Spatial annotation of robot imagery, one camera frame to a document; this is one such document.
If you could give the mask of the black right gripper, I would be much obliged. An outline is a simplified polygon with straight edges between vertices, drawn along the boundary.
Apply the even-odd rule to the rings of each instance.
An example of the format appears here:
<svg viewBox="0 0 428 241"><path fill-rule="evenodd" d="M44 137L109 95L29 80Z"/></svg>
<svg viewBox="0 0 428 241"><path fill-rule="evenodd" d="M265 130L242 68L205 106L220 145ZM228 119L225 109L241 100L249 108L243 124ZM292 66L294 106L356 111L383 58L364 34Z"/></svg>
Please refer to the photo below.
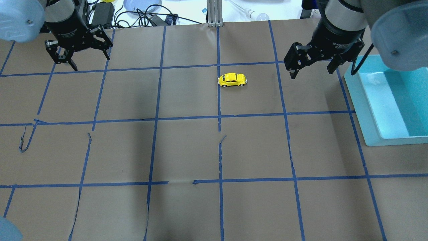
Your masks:
<svg viewBox="0 0 428 241"><path fill-rule="evenodd" d="M346 62L356 60L365 46L362 37L365 29L347 31L337 28L328 20L321 19L307 45L295 42L291 45L284 64L290 71L291 79L295 79L298 72L318 61L330 60L327 65L329 74Z"/></svg>

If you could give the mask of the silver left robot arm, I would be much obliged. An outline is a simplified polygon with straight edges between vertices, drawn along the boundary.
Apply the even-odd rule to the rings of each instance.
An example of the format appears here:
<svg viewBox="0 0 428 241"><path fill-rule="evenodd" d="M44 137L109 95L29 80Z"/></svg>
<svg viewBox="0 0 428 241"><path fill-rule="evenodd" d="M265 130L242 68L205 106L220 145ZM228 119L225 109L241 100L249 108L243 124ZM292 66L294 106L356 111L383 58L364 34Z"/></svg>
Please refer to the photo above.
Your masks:
<svg viewBox="0 0 428 241"><path fill-rule="evenodd" d="M0 2L1 39L26 43L34 40L43 26L54 35L45 49L56 64L69 64L75 52L89 48L101 50L109 61L111 38L102 25L88 26L79 11L79 0L2 0Z"/></svg>

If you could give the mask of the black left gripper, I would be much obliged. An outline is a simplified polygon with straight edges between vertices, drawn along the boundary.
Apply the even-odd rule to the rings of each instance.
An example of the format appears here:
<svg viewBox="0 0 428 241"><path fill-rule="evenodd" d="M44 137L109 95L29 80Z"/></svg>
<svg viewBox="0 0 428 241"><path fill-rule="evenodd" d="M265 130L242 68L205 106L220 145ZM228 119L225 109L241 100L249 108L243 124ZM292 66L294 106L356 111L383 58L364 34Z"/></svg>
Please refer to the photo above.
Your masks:
<svg viewBox="0 0 428 241"><path fill-rule="evenodd" d="M73 54L88 48L101 50L106 60L111 60L109 50L113 43L103 26L88 27L76 10L65 20L46 21L45 25L57 40L57 43L45 41L46 50L56 64L69 64L77 71L77 65L72 60Z"/></svg>

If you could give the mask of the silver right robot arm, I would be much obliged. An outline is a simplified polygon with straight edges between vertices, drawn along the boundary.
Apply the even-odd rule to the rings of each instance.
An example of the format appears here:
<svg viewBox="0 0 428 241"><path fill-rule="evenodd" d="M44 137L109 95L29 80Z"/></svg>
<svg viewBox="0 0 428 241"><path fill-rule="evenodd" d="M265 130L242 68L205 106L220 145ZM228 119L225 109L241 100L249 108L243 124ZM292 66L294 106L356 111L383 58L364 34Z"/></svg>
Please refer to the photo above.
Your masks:
<svg viewBox="0 0 428 241"><path fill-rule="evenodd" d="M284 58L291 78L318 61L329 60L332 74L345 62L355 74L373 48L390 69L427 67L426 0L304 0L321 18L311 41L292 44Z"/></svg>

